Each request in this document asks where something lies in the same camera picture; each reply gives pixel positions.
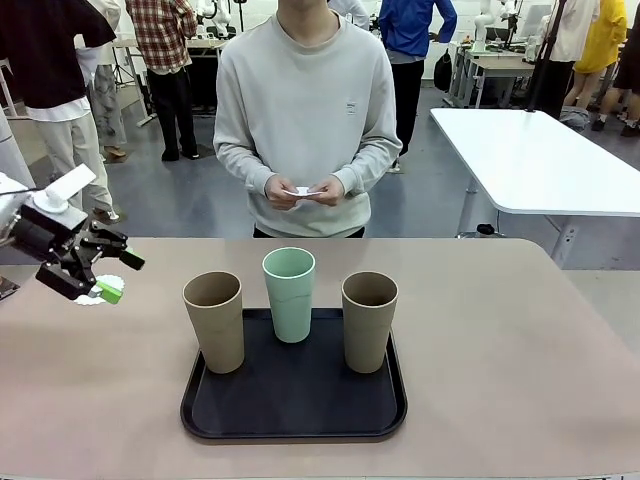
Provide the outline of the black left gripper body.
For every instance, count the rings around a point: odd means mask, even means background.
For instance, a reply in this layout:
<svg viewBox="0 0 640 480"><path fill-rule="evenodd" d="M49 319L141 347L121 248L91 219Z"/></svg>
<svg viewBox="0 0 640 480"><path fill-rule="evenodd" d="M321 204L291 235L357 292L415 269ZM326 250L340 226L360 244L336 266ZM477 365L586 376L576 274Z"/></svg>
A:
<svg viewBox="0 0 640 480"><path fill-rule="evenodd" d="M73 206L62 213L49 213L25 203L18 213L19 220L12 228L12 247L40 262L64 255L88 218Z"/></svg>

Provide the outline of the person's right hand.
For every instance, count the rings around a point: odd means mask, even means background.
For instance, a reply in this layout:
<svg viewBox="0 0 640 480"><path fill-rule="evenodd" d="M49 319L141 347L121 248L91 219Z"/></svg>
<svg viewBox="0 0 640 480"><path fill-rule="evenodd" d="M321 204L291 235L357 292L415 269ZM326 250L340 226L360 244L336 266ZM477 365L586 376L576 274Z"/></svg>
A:
<svg viewBox="0 0 640 480"><path fill-rule="evenodd" d="M297 188L293 183L278 174L271 175L265 183L264 194L272 208L281 211L291 210L299 198L292 195Z"/></svg>

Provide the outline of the person's left hand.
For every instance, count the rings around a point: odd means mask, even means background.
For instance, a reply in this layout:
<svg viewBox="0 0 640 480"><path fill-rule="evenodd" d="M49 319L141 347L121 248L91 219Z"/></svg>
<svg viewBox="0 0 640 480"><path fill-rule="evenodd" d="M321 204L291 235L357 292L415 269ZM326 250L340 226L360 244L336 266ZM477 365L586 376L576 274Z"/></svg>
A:
<svg viewBox="0 0 640 480"><path fill-rule="evenodd" d="M313 201L325 206L334 207L344 198L345 188L339 178L335 175L330 175L325 180L312 186L309 189L309 193Z"/></svg>

